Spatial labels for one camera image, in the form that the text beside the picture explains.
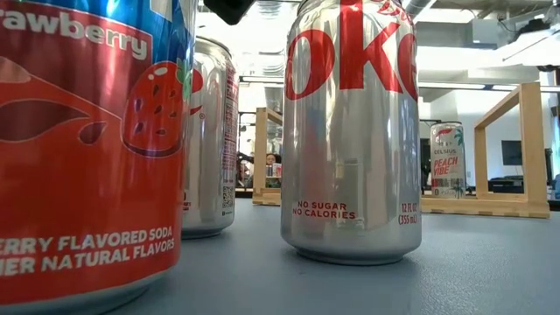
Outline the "long ceiling light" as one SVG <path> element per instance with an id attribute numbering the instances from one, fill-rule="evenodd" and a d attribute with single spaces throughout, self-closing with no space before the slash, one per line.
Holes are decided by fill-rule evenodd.
<path id="1" fill-rule="evenodd" d="M 241 82 L 247 83 L 275 83 L 283 84 L 284 78 L 280 76 L 248 76 L 243 75 L 240 77 Z"/>

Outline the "wooden slatted shelf rack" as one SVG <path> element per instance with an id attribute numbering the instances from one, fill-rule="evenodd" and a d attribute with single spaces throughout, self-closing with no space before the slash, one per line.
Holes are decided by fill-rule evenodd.
<path id="1" fill-rule="evenodd" d="M 256 188 L 254 201 L 312 220 L 417 224 L 421 214 L 550 217 L 544 192 L 539 87 L 524 83 L 475 126 L 476 194 L 462 199 L 420 192 L 415 87 L 340 89 L 326 83 L 285 88 L 283 184 Z M 487 127 L 511 108 L 521 111 L 524 194 L 492 193 L 487 183 Z"/>

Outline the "person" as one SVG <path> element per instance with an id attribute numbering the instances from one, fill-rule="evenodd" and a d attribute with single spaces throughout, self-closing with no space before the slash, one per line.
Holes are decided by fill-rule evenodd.
<path id="1" fill-rule="evenodd" d="M 252 167 L 253 167 L 253 163 L 254 163 L 254 157 L 241 153 L 239 152 L 238 155 L 238 160 L 237 160 L 237 166 L 238 166 L 238 179 L 242 182 L 244 187 L 248 187 L 248 188 L 252 188 L 253 187 L 253 175 L 250 174 Z M 272 167 L 274 163 L 280 163 L 280 156 L 273 154 L 273 153 L 267 153 L 266 154 L 266 165 Z M 266 184 L 265 186 L 267 188 L 280 188 L 282 184 L 282 179 L 281 178 L 267 178 L 266 179 Z"/>

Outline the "white Celsius peach can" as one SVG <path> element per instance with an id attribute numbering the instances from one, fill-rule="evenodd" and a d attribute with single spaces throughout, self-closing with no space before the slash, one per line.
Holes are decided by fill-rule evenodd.
<path id="1" fill-rule="evenodd" d="M 430 127 L 430 186 L 440 199 L 462 199 L 466 193 L 464 129 L 461 122 Z"/>

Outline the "silver ceiling air duct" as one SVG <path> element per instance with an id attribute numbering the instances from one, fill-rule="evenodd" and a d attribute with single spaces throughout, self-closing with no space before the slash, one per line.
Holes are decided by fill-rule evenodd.
<path id="1" fill-rule="evenodd" d="M 437 0 L 402 0 L 402 7 L 408 15 L 415 19 L 424 10 L 428 10 Z"/>

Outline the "blue table mat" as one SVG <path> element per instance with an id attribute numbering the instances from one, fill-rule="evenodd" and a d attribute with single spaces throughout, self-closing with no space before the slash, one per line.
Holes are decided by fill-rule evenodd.
<path id="1" fill-rule="evenodd" d="M 560 213 L 426 214 L 420 248 L 354 267 L 298 255 L 280 210 L 238 199 L 234 224 L 111 315 L 560 315 Z"/>

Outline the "dark background desk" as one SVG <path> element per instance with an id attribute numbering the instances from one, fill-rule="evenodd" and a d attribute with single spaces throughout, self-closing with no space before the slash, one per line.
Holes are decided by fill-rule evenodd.
<path id="1" fill-rule="evenodd" d="M 488 190 L 492 193 L 524 194 L 523 176 L 508 175 L 489 179 Z"/>

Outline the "silver Diet Coke can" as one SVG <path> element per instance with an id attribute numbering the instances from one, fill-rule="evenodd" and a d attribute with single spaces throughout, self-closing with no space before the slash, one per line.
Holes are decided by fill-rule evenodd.
<path id="1" fill-rule="evenodd" d="M 415 26 L 396 0 L 302 0 L 287 39 L 281 235 L 347 265 L 422 240 Z"/>
<path id="2" fill-rule="evenodd" d="M 198 36 L 187 117 L 184 239 L 218 235 L 234 222 L 238 89 L 229 49 Z"/>

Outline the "black wall monitor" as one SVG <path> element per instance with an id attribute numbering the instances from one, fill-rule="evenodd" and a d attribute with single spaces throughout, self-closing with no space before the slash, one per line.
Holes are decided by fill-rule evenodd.
<path id="1" fill-rule="evenodd" d="M 522 165 L 522 142 L 520 140 L 502 140 L 501 152 L 504 165 Z"/>

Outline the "red Fanta strawberry can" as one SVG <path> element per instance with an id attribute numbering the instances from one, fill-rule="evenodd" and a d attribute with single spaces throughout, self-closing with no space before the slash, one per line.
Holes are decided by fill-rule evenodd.
<path id="1" fill-rule="evenodd" d="M 0 0 L 0 315 L 99 315 L 180 256 L 196 0 Z"/>

